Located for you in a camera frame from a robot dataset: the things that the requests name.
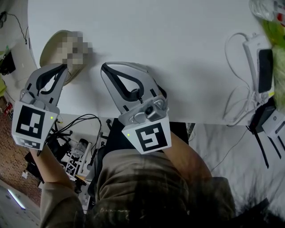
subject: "white cable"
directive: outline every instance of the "white cable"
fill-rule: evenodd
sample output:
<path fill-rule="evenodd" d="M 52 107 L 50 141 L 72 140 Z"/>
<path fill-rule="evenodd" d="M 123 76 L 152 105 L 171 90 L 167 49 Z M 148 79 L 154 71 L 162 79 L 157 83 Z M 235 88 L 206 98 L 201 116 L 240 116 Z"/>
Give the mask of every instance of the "white cable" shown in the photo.
<path fill-rule="evenodd" d="M 100 139 L 99 139 L 99 144 L 98 144 L 98 150 L 97 150 L 97 153 L 98 153 L 98 151 L 99 151 L 99 148 L 100 148 L 100 143 L 101 143 L 101 137 L 102 137 L 102 129 L 101 129 L 101 127 L 100 127 L 100 129 L 99 129 L 99 131 L 100 131 Z"/>
<path fill-rule="evenodd" d="M 226 155 L 224 156 L 224 158 L 223 158 L 213 169 L 211 169 L 211 172 L 213 172 L 214 169 L 216 169 L 216 168 L 226 159 L 226 157 L 227 157 L 227 155 L 229 154 L 229 152 L 230 152 L 237 144 L 240 143 L 240 141 L 243 139 L 243 137 L 244 137 L 244 135 L 245 135 L 246 132 L 247 132 L 247 129 L 245 130 L 245 132 L 244 132 L 244 134 L 242 135 L 242 137 L 240 138 L 240 140 L 239 140 L 235 145 L 233 145 L 233 146 L 227 151 L 227 153 L 226 153 Z"/>
<path fill-rule="evenodd" d="M 250 85 L 249 85 L 242 77 L 240 77 L 240 76 L 237 74 L 237 72 L 234 70 L 233 66 L 231 65 L 231 63 L 230 63 L 230 61 L 229 61 L 229 58 L 228 58 L 228 44 L 229 44 L 230 40 L 231 40 L 234 36 L 236 36 L 236 35 L 241 35 L 241 36 L 243 36 L 247 41 L 250 39 L 250 37 L 249 37 L 247 34 L 241 33 L 241 32 L 238 32 L 238 33 L 235 33 L 235 34 L 229 36 L 229 37 L 227 38 L 226 42 L 225 42 L 224 53 L 225 53 L 225 56 L 226 56 L 226 59 L 227 59 L 227 62 L 228 62 L 228 66 L 230 67 L 230 69 L 232 70 L 232 72 L 234 73 L 234 75 L 235 75 L 238 79 L 240 79 L 241 81 L 243 81 L 243 82 L 245 83 L 245 85 L 240 85 L 240 86 L 236 87 L 236 88 L 231 92 L 231 94 L 230 94 L 230 96 L 229 96 L 229 98 L 228 98 L 228 100 L 227 100 L 227 103 L 226 103 L 226 107 L 225 107 L 224 114 L 223 114 L 223 120 L 227 121 L 227 120 L 226 120 L 226 116 L 228 115 L 228 113 L 233 109 L 233 107 L 234 107 L 237 103 L 239 103 L 239 102 L 241 102 L 241 101 L 244 101 L 244 100 L 246 100 L 246 102 L 244 103 L 244 105 L 243 105 L 242 109 L 239 111 L 239 113 L 230 121 L 230 122 L 232 122 L 232 123 L 234 123 L 234 124 L 233 124 L 233 125 L 228 125 L 228 126 L 235 126 L 235 125 L 237 125 L 237 124 L 240 123 L 245 117 L 247 117 L 250 113 L 255 112 L 261 105 L 263 105 L 263 104 L 265 103 L 264 101 L 262 101 L 262 102 L 257 106 L 257 102 L 256 102 L 256 100 L 257 100 L 257 94 L 256 94 L 256 92 L 255 92 L 255 91 L 252 91 Z M 242 100 L 236 102 L 234 105 L 232 105 L 232 107 L 230 108 L 230 110 L 228 110 L 228 106 L 229 106 L 229 103 L 230 103 L 230 101 L 231 101 L 231 99 L 232 99 L 232 96 L 233 96 L 234 92 L 236 91 L 237 88 L 242 87 L 242 86 L 245 86 L 246 89 L 248 90 L 247 98 L 246 98 L 246 99 L 242 99 Z M 250 106 L 251 103 L 253 103 L 255 107 L 249 111 L 249 106 Z"/>

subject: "power adapter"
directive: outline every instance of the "power adapter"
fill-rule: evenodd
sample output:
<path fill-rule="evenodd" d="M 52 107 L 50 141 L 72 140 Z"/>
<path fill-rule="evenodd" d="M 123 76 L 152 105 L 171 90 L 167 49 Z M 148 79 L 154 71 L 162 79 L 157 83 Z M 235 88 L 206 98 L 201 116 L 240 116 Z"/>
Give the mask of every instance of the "power adapter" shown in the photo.
<path fill-rule="evenodd" d="M 271 49 L 271 44 L 264 35 L 254 34 L 252 38 L 249 38 L 243 43 L 244 51 L 246 53 L 248 64 L 250 67 L 252 80 L 254 84 L 254 90 L 256 92 L 257 101 L 260 103 L 265 97 L 270 98 L 274 95 L 274 80 L 272 80 L 271 89 L 260 96 L 259 93 L 259 50 Z"/>

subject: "electronic device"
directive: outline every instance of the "electronic device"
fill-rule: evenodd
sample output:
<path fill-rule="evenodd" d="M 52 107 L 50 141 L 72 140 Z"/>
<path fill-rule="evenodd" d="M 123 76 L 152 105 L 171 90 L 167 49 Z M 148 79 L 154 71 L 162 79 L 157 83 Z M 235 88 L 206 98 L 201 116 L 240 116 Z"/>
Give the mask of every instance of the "electronic device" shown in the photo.
<path fill-rule="evenodd" d="M 129 62 L 107 62 L 101 77 L 121 112 L 122 133 L 141 153 L 171 147 L 167 93 L 156 84 L 143 65 Z M 129 91 L 120 78 L 137 85 Z"/>
<path fill-rule="evenodd" d="M 269 118 L 263 123 L 262 128 L 270 138 L 278 138 L 281 132 L 285 130 L 284 114 L 275 110 Z"/>
<path fill-rule="evenodd" d="M 274 99 L 270 98 L 266 104 L 262 105 L 261 107 L 259 107 L 256 110 L 256 113 L 253 116 L 252 121 L 249 125 L 249 131 L 255 136 L 255 138 L 258 142 L 258 145 L 261 149 L 261 152 L 262 152 L 262 155 L 263 155 L 263 158 L 264 158 L 264 161 L 265 161 L 267 168 L 269 168 L 269 163 L 268 163 L 268 160 L 266 157 L 265 150 L 264 150 L 263 145 L 261 143 L 261 140 L 258 136 L 258 133 L 264 131 L 262 126 L 263 126 L 264 122 L 266 122 L 266 120 L 270 117 L 270 115 L 275 111 L 275 109 L 276 109 L 276 107 L 275 107 Z M 268 137 L 268 138 L 269 138 L 270 142 L 272 143 L 273 147 L 275 148 L 279 158 L 281 159 L 281 154 L 280 154 L 279 150 L 277 149 L 274 141 L 270 137 Z"/>
<path fill-rule="evenodd" d="M 271 90 L 273 79 L 273 52 L 271 49 L 260 49 L 258 55 L 258 92 L 264 93 Z"/>
<path fill-rule="evenodd" d="M 266 36 L 254 35 L 253 38 L 243 43 L 243 47 L 248 59 L 256 94 L 266 92 L 268 98 L 272 97 L 274 95 L 274 80 L 270 75 L 273 68 L 273 58 L 271 58 L 271 52 L 269 51 L 272 47 L 271 44 Z M 258 96 L 258 98 L 258 102 L 260 102 L 262 97 Z"/>
<path fill-rule="evenodd" d="M 68 74 L 67 65 L 54 63 L 35 70 L 15 102 L 12 137 L 16 144 L 42 150 L 60 111 L 57 103 Z M 49 91 L 42 90 L 54 77 Z"/>

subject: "white charger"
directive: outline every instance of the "white charger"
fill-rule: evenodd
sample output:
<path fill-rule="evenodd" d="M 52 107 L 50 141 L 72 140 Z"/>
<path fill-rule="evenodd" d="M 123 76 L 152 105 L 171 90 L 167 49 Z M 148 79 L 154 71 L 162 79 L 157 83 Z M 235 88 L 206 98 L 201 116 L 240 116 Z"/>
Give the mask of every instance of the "white charger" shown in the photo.
<path fill-rule="evenodd" d="M 229 61 L 229 58 L 228 58 L 228 44 L 229 44 L 230 40 L 234 36 L 236 36 L 236 35 L 241 35 L 241 36 L 245 37 L 245 39 L 246 39 L 246 41 L 243 43 L 243 47 L 244 47 L 244 51 L 246 53 L 246 56 L 247 56 L 247 59 L 248 59 L 248 64 L 249 64 L 249 67 L 250 67 L 250 70 L 251 70 L 252 80 L 253 80 L 253 84 L 254 84 L 254 90 L 252 90 L 251 86 L 242 77 L 240 77 L 236 73 L 236 71 L 234 70 L 234 68 L 231 65 L 231 63 Z M 229 36 L 227 38 L 227 40 L 225 42 L 225 46 L 224 46 L 224 52 L 225 52 L 225 55 L 226 55 L 226 59 L 227 59 L 228 65 L 229 65 L 230 69 L 232 70 L 232 72 L 235 74 L 235 76 L 238 77 L 240 80 L 242 80 L 246 84 L 246 88 L 248 89 L 248 96 L 246 98 L 246 102 L 245 102 L 242 110 L 233 118 L 233 120 L 232 120 L 233 124 L 232 125 L 228 125 L 228 126 L 235 126 L 235 125 L 237 125 L 247 115 L 249 115 L 250 113 L 255 112 L 260 106 L 264 105 L 268 101 L 268 99 L 270 97 L 272 97 L 274 95 L 274 80 L 272 80 L 272 86 L 271 86 L 270 91 L 264 92 L 262 94 L 260 94 L 258 92 L 258 86 L 259 86 L 259 57 L 258 57 L 258 53 L 259 53 L 260 50 L 270 49 L 270 48 L 271 48 L 271 44 L 269 43 L 269 41 L 267 40 L 266 36 L 264 36 L 264 35 L 257 35 L 257 34 L 254 33 L 253 37 L 249 37 L 245 33 L 238 32 L 238 33 L 234 33 L 233 35 L 231 35 L 231 36 Z M 223 115 L 223 119 L 224 120 L 225 120 L 225 117 L 230 112 L 230 110 L 228 110 L 229 103 L 230 103 L 230 100 L 231 100 L 231 98 L 233 96 L 234 91 L 238 87 L 236 87 L 232 91 L 232 93 L 230 94 L 230 96 L 228 98 L 228 101 L 227 101 L 227 104 L 226 104 L 226 107 L 225 107 L 225 111 L 224 111 L 224 115 Z M 249 106 L 250 106 L 251 103 L 254 104 L 254 108 L 249 110 Z"/>

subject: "white table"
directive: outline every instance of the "white table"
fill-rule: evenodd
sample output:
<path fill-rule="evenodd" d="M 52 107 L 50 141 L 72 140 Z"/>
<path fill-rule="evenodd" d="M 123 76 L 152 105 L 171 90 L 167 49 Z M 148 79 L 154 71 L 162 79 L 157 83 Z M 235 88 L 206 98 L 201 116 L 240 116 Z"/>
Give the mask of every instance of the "white table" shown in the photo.
<path fill-rule="evenodd" d="M 83 32 L 96 53 L 93 65 L 63 88 L 61 113 L 118 117 L 100 68 L 129 61 L 151 68 L 168 93 L 171 121 L 210 124 L 226 123 L 226 101 L 242 85 L 227 65 L 226 38 L 234 31 L 262 32 L 248 0 L 29 0 L 28 25 L 38 67 L 46 42 L 62 29 Z M 251 82 L 242 42 L 233 39 L 230 58 Z"/>

